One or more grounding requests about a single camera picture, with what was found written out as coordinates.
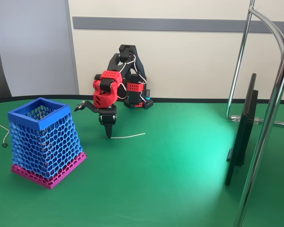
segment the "white wall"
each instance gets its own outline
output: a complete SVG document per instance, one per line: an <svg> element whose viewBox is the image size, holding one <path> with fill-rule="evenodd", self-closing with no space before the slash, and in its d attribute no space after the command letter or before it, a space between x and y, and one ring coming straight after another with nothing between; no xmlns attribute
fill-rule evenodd
<svg viewBox="0 0 284 227"><path fill-rule="evenodd" d="M249 0L69 0L69 5L71 17L245 20ZM284 21L284 0L277 4L256 0L255 9L271 20ZM134 44L151 96L178 98L228 98L242 38L241 33L83 29L72 33L81 95L93 93L94 75L107 68L120 44ZM255 72L259 98L269 98L279 61L272 34L249 34L234 97L245 98Z"/></svg>

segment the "gray wall stripe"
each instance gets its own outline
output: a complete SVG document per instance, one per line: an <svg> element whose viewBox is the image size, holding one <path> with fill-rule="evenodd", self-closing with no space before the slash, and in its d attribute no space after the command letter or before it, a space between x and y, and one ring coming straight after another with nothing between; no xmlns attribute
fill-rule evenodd
<svg viewBox="0 0 284 227"><path fill-rule="evenodd" d="M72 17L74 29L243 32L245 20L161 19L122 17ZM284 33L284 21L275 21ZM249 32L270 33L262 21L252 21Z"/></svg>

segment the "green table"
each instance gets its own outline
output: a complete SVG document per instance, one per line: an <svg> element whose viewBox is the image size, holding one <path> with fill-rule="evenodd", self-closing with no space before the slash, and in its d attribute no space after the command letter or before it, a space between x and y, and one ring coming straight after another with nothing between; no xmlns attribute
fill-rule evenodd
<svg viewBox="0 0 284 227"><path fill-rule="evenodd" d="M74 109L78 100L56 100ZM7 112L26 101L0 103ZM1 146L0 227L231 227L261 126L255 125L245 165L224 186L226 157L237 123L226 104L155 103L145 111L117 103L113 136L106 139L98 115L72 113L87 155L54 189L10 172L11 146ZM233 104L239 114L243 104ZM258 104L258 117L267 105ZM284 121L284 105L276 120ZM284 227L284 128L274 127L248 207L245 227Z"/></svg>

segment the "honeycomb mesh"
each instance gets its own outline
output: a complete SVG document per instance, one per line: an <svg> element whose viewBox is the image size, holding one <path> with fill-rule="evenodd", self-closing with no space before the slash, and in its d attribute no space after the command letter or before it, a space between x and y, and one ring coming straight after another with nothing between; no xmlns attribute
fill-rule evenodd
<svg viewBox="0 0 284 227"><path fill-rule="evenodd" d="M52 111L41 106L26 115L40 120ZM43 178L53 178L82 151L70 113L39 131L14 122L9 125L12 164Z"/></svg>
<svg viewBox="0 0 284 227"><path fill-rule="evenodd" d="M86 158L86 155L84 154L84 152L80 152L78 155L75 156L75 158L71 162L65 165L62 169L59 169L58 173L56 173L54 176L51 176L49 178L43 178L41 175L35 174L17 165L12 165L11 171L14 173L18 173L21 176L24 176L25 178L33 180L36 183L39 183L41 185L45 184L45 187L47 188L52 188L51 185L52 186L55 185L55 183L61 177L63 177L63 175L66 175L68 171L71 171L71 169L74 166L76 166L76 164L78 164L80 161L84 160L85 158Z"/></svg>
<svg viewBox="0 0 284 227"><path fill-rule="evenodd" d="M25 115L31 117L37 121L41 120L43 117L47 116L51 112L55 111L54 109L48 108L47 106L39 106L36 109L26 113Z"/></svg>

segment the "pink basket base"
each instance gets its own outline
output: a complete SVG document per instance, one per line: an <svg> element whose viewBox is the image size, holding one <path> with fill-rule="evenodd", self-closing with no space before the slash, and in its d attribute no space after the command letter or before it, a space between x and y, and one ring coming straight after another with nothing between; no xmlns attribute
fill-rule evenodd
<svg viewBox="0 0 284 227"><path fill-rule="evenodd" d="M34 172L28 171L18 165L12 165L11 171L45 188L52 189L73 169L75 169L84 159L86 159L86 155L84 154L84 152L80 152L72 161L65 165L58 174L56 174L54 177L50 177L49 179L35 174Z"/></svg>

